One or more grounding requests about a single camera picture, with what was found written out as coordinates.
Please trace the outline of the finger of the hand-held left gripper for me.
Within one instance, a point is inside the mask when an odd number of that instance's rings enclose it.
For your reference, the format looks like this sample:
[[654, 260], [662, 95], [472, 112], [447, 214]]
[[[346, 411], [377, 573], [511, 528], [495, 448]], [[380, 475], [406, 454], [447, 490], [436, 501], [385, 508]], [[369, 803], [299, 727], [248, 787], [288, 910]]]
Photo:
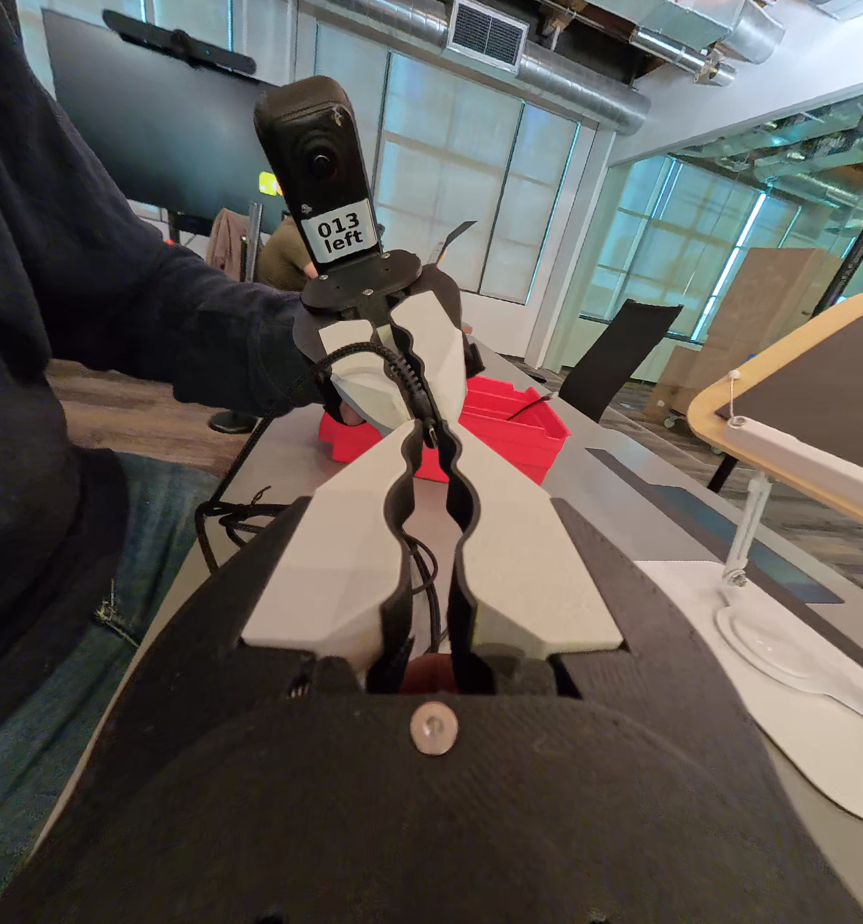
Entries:
[[[319, 337], [327, 354], [356, 344], [380, 345], [367, 320], [336, 321], [320, 329]], [[399, 384], [387, 373], [385, 359], [375, 352], [359, 351], [336, 359], [332, 384], [345, 403], [384, 436], [412, 420]]]
[[463, 332], [448, 317], [437, 295], [411, 295], [391, 310], [393, 332], [404, 337], [440, 421], [459, 423], [467, 394]]

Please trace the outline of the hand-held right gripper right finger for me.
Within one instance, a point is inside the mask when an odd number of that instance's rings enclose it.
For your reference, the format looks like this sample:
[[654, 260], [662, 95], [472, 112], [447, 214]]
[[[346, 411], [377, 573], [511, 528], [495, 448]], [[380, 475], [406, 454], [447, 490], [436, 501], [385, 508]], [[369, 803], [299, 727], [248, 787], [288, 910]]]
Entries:
[[439, 431], [460, 528], [447, 623], [453, 654], [614, 651], [622, 633], [550, 494], [458, 423]]

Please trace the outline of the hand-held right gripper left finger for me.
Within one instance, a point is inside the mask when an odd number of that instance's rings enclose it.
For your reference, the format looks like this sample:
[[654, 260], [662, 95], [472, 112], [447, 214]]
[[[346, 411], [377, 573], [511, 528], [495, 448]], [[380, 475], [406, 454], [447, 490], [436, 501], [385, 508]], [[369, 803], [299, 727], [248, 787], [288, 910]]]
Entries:
[[322, 484], [241, 634], [247, 646], [344, 658], [371, 668], [412, 626], [402, 522], [414, 508], [418, 422], [402, 424]]

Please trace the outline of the red plastic bin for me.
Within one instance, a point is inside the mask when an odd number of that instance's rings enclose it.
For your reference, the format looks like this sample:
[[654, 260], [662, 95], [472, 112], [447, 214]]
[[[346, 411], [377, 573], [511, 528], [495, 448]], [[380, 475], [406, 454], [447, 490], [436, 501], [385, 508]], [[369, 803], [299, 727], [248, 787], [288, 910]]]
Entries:
[[[486, 376], [468, 381], [460, 424], [506, 461], [541, 484], [570, 431], [533, 387], [519, 390]], [[379, 444], [380, 433], [369, 423], [347, 426], [324, 413], [319, 440], [330, 445], [333, 461], [351, 463]]]

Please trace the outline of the person's left forearm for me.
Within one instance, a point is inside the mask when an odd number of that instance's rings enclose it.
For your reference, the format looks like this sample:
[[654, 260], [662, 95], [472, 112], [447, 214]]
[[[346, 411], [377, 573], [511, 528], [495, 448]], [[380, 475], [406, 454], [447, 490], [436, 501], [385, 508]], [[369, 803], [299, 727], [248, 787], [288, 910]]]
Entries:
[[236, 282], [159, 237], [122, 249], [118, 265], [127, 283], [114, 371], [170, 384], [186, 403], [258, 417], [325, 403], [294, 337], [299, 294]]

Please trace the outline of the large black monitor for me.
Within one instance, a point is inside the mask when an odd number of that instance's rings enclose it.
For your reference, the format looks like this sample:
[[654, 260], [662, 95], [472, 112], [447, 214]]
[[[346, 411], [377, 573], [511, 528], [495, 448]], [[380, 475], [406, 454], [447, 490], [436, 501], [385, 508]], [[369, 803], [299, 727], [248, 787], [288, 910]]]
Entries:
[[57, 102], [127, 200], [207, 221], [257, 202], [262, 229], [279, 225], [285, 204], [261, 188], [271, 168], [253, 124], [267, 84], [55, 11], [43, 21]]

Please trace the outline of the black video bar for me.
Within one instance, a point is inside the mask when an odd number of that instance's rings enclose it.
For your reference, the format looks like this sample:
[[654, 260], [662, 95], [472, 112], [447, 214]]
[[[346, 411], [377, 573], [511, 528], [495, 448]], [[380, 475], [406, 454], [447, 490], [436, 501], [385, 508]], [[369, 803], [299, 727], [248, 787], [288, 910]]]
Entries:
[[122, 40], [190, 66], [204, 66], [241, 77], [256, 74], [257, 63], [250, 56], [194, 38], [183, 29], [162, 29], [110, 9], [102, 10], [102, 21]]

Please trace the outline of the black tilted panel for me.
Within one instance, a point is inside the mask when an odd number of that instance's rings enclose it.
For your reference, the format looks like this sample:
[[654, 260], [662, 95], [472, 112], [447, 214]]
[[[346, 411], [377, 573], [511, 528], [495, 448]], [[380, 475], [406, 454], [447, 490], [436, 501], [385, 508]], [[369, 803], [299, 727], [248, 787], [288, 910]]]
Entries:
[[557, 398], [599, 423], [612, 399], [668, 334], [683, 310], [626, 299], [598, 340], [564, 378]]

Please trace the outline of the white ceiling vent grille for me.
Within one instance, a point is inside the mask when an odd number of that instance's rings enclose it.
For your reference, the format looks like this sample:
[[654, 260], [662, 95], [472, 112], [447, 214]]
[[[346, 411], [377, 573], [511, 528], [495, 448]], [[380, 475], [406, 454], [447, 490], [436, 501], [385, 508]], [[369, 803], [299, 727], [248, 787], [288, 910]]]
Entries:
[[528, 24], [476, 1], [454, 1], [445, 49], [516, 77], [528, 41]]

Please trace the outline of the person's jeans leg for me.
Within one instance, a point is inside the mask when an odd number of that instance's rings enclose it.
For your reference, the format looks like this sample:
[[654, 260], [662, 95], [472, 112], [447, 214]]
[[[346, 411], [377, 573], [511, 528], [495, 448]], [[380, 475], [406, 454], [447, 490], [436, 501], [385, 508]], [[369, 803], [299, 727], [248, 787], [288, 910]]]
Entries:
[[218, 480], [116, 453], [129, 510], [114, 583], [69, 655], [0, 725], [0, 894], [51, 813], [194, 544]]

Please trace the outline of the white metal stand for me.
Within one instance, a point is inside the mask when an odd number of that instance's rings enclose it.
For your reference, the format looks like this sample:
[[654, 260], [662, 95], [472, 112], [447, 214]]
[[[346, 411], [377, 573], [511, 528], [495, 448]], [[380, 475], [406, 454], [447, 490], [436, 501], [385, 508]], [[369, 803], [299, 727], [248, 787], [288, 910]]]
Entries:
[[760, 730], [824, 796], [863, 820], [863, 666], [746, 574], [771, 491], [758, 471], [724, 566], [638, 566], [707, 642]]

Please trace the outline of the silver ventilation duct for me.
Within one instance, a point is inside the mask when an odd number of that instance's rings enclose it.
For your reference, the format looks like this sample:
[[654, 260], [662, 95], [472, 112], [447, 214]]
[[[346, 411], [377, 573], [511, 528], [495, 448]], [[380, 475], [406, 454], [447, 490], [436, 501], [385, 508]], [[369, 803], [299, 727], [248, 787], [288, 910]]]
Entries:
[[624, 136], [645, 123], [650, 99], [638, 90], [527, 38], [528, 24], [496, 7], [465, 2], [522, 31], [515, 64], [452, 44], [459, 2], [308, 1], [298, 7], [359, 38], [502, 91], [557, 115], [585, 119]]

